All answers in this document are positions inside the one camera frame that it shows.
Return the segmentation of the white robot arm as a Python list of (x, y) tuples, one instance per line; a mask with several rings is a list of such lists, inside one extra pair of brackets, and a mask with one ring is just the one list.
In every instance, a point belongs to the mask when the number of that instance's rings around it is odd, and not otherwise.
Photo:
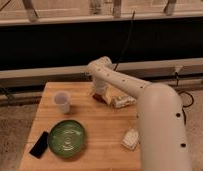
[(116, 72), (108, 57), (87, 65), (95, 90), (109, 83), (137, 100), (142, 171), (193, 171), (185, 128), (182, 100), (164, 83), (152, 83)]

